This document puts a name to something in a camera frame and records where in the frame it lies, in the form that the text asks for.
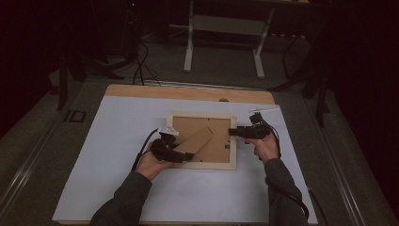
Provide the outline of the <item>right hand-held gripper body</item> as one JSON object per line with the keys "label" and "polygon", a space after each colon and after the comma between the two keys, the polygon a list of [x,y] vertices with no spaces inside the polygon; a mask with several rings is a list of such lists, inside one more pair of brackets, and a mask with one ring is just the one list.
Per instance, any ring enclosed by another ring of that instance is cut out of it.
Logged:
{"label": "right hand-held gripper body", "polygon": [[262,112],[260,108],[249,110],[251,125],[239,126],[240,137],[262,139],[272,134],[275,138],[279,138],[277,130],[263,118]]}

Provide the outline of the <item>light wooden photo frame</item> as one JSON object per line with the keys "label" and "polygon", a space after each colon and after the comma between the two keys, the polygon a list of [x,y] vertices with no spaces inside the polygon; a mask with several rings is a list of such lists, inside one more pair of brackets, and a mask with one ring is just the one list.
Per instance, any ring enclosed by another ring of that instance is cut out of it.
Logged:
{"label": "light wooden photo frame", "polygon": [[167,125],[179,132],[176,151],[194,154],[180,169],[236,169],[237,138],[229,134],[237,126],[235,114],[174,110],[168,112]]}

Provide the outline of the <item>black metal stand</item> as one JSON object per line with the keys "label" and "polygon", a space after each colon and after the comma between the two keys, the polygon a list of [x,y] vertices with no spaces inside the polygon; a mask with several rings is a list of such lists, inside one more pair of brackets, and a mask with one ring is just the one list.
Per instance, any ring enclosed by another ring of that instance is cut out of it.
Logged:
{"label": "black metal stand", "polygon": [[58,85],[54,86],[52,92],[58,95],[58,110],[61,110],[68,100],[68,75],[71,72],[72,77],[77,81],[84,81],[86,79],[86,72],[84,65],[99,72],[101,75],[111,79],[121,79],[121,76],[113,73],[113,70],[120,69],[129,65],[132,62],[132,57],[128,56],[123,61],[104,65],[90,58],[81,51],[62,52],[59,55],[59,76]]}
{"label": "black metal stand", "polygon": [[312,69],[305,69],[304,66],[301,66],[287,82],[273,88],[267,88],[267,90],[278,92],[305,81],[306,84],[301,90],[301,95],[305,99],[311,99],[314,95],[317,95],[315,118],[319,126],[324,128],[327,81],[330,73],[331,68],[326,62],[316,63]]}

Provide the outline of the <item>person's right hand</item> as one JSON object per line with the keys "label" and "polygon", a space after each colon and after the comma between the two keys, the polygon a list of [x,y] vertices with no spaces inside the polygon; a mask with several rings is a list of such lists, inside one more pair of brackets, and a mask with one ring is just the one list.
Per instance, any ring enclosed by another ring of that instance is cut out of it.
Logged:
{"label": "person's right hand", "polygon": [[270,160],[279,159],[279,147],[274,135],[270,134],[262,139],[246,138],[245,142],[254,146],[254,154],[264,165]]}

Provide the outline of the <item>white metal desk frame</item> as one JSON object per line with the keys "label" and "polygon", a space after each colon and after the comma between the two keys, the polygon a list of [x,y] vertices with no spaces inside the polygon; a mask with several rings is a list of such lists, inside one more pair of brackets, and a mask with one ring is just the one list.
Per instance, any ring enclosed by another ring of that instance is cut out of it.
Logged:
{"label": "white metal desk frame", "polygon": [[239,35],[258,36],[260,38],[259,44],[252,49],[254,65],[257,77],[259,79],[265,78],[263,71],[263,63],[261,53],[263,45],[266,40],[272,19],[275,14],[275,8],[270,8],[266,13],[265,21],[255,21],[238,18],[218,17],[209,15],[200,15],[194,12],[195,2],[190,0],[189,16],[188,16],[188,38],[187,47],[185,51],[184,68],[185,73],[190,73],[193,60],[193,34],[195,30],[221,32]]}

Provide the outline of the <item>black floor socket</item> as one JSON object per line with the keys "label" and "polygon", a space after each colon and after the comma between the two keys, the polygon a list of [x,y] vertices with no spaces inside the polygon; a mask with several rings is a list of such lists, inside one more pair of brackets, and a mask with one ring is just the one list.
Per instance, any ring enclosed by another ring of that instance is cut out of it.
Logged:
{"label": "black floor socket", "polygon": [[86,116],[86,111],[69,110],[64,118],[64,122],[83,122]]}

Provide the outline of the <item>person's left hand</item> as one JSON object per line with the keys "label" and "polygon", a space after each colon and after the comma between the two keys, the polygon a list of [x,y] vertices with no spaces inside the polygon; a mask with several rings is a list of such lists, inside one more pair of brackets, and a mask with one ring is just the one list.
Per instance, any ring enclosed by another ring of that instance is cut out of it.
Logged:
{"label": "person's left hand", "polygon": [[141,155],[136,166],[136,172],[142,174],[149,180],[154,179],[162,170],[172,169],[178,166],[178,163],[168,161],[159,161],[151,151]]}

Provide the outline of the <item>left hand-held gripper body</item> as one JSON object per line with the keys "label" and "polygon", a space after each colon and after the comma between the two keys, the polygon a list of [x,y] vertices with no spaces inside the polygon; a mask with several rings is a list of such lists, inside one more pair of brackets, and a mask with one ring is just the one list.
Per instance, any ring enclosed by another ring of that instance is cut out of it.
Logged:
{"label": "left hand-held gripper body", "polygon": [[176,136],[179,132],[171,126],[159,128],[157,130],[160,138],[154,140],[150,147],[150,151],[159,161],[168,161],[172,163],[182,163],[185,155],[175,151],[177,144],[175,143]]}

